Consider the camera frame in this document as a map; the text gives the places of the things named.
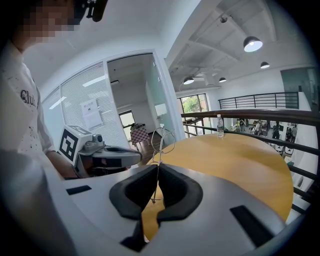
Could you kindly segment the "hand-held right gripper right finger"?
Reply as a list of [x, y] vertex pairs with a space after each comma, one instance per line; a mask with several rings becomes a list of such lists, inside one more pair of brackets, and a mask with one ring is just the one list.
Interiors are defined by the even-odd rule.
[[242, 256], [278, 235], [282, 218], [226, 179], [161, 164], [164, 209], [143, 256]]

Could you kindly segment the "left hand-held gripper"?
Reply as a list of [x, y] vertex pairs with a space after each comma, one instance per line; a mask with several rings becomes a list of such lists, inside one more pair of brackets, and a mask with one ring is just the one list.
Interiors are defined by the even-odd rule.
[[[104, 160], [93, 156], [99, 150], [103, 150]], [[100, 134], [76, 125], [64, 126], [57, 154], [57, 171], [64, 178], [92, 178], [123, 172], [143, 158], [134, 149], [105, 146]]]

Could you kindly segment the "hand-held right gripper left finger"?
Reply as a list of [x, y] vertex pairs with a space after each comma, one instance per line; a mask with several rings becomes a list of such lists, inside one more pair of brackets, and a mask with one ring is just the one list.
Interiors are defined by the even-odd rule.
[[160, 250], [145, 244], [142, 211], [156, 189], [157, 166], [83, 179], [65, 180], [67, 193], [87, 220], [111, 239], [121, 255], [158, 256]]

